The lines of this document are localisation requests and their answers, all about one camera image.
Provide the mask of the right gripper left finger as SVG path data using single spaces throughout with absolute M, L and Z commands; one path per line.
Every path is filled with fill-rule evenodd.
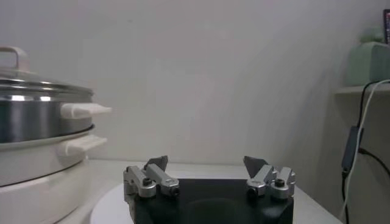
M 127 166 L 123 171 L 124 200 L 135 197 L 153 198 L 158 190 L 169 198 L 180 195 L 179 180 L 169 176 L 165 170 L 168 156 L 151 158 L 142 169 L 138 166 Z

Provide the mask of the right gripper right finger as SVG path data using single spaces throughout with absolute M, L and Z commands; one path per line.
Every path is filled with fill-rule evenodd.
M 287 200 L 294 196 L 296 174 L 290 167 L 277 170 L 265 160 L 245 156 L 244 165 L 249 174 L 247 196 L 256 200 L 264 195 L 270 195 L 276 200 Z

